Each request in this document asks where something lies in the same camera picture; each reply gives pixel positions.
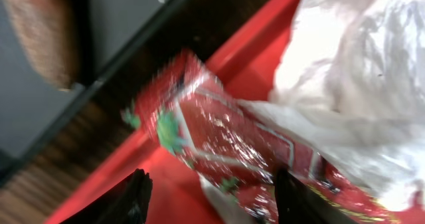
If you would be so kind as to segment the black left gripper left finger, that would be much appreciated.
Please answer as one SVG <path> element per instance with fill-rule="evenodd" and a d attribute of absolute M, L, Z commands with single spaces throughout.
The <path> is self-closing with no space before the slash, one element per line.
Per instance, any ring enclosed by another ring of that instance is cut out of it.
<path fill-rule="evenodd" d="M 144 224 L 152 189 L 149 174 L 136 169 L 61 224 Z"/>

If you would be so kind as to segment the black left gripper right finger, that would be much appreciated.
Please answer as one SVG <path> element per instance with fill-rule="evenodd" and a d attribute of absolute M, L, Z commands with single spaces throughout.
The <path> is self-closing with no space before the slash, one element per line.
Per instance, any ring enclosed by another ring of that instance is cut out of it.
<path fill-rule="evenodd" d="M 280 169 L 276 173 L 274 187 L 279 224 L 356 223 L 302 184 L 286 169 Z"/>

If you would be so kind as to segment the red snack wrapper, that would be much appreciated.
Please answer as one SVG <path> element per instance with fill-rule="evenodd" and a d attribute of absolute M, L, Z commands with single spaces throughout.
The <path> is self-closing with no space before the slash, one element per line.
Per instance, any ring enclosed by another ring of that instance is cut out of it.
<path fill-rule="evenodd" d="M 250 221 L 278 223 L 274 178 L 286 169 L 356 223 L 397 222 L 313 148 L 239 106 L 191 51 L 177 55 L 122 117 L 243 209 Z"/>

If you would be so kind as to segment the white paper napkin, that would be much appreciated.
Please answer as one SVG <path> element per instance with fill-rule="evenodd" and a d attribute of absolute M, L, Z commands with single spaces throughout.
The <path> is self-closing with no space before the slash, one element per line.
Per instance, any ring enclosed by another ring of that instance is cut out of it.
<path fill-rule="evenodd" d="M 242 105 L 424 222 L 424 0 L 301 0 L 269 101 Z"/>

